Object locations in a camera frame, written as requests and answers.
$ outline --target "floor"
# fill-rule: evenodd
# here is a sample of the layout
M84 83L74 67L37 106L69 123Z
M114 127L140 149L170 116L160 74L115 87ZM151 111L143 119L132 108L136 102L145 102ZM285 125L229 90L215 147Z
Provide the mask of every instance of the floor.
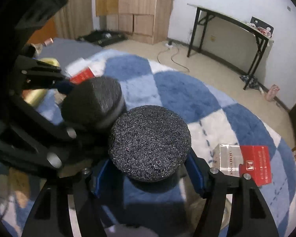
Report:
M154 61L157 61L157 55L162 52L158 56L161 64L186 71L186 69L171 61L171 55L177 53L179 48L179 53L173 57L173 60L186 66L190 70L187 73L188 75L225 92L275 130L287 142L289 147L295 146L293 128L285 109L275 101L266 101L259 91L252 89L244 91L244 83L240 80L239 75L223 64L195 51L192 51L191 56L187 58L186 47L182 45L174 46L174 48L162 52L167 50L165 42L150 45L126 40L107 46L105 49L124 51Z

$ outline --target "wooden wardrobe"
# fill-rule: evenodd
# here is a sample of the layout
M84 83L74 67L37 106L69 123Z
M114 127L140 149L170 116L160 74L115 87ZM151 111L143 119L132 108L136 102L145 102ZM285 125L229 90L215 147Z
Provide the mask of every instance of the wooden wardrobe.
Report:
M167 39L171 10L172 0L96 0L96 15L106 15L108 30L150 44Z

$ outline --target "red package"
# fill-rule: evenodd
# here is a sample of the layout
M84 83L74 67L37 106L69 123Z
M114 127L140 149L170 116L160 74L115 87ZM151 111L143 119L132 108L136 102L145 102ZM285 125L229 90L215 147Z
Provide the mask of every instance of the red package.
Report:
M78 74L73 76L70 79L70 82L74 84L80 84L84 80L87 80L89 78L95 77L94 74L92 73L91 69L89 67L85 68L84 70L80 71Z
M239 165L239 174L248 173L257 186L272 182L269 149L267 146L240 145L243 164Z
M225 175L251 175L257 186L272 182L267 146L219 144L213 151L213 166Z

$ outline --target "black sponge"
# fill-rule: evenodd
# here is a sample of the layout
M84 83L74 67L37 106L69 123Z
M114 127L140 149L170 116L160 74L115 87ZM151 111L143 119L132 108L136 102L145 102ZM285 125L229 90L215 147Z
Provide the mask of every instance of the black sponge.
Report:
M110 77L88 79L67 95L61 112L63 119L73 127L86 130L111 127L117 117L125 112L121 86Z
M129 110L115 121L109 155L129 177L156 182L179 169L190 147L190 131L179 115L146 105Z

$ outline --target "metal screw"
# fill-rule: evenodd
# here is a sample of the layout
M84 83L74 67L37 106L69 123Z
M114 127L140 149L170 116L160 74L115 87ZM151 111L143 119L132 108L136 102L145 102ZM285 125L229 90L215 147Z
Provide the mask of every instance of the metal screw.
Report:
M217 174L218 173L218 168L216 168L216 167L211 167L210 169L209 169L209 171L211 172L211 173L213 173L213 174Z
M244 177L245 179L247 179L247 180L250 180L250 179L251 179L251 175L248 174L248 173L243 174L243 177Z
M72 127L67 128L67 133L68 133L69 137L71 137L72 139L76 139L77 134L76 134L76 131Z
M58 156L53 153L53 152L49 152L47 154L47 160L49 161L49 163L55 167L55 168L60 168L62 166L62 161L60 160L60 158L58 158Z
M87 175L88 173L90 173L90 168L85 167L84 169L82 169L82 174Z

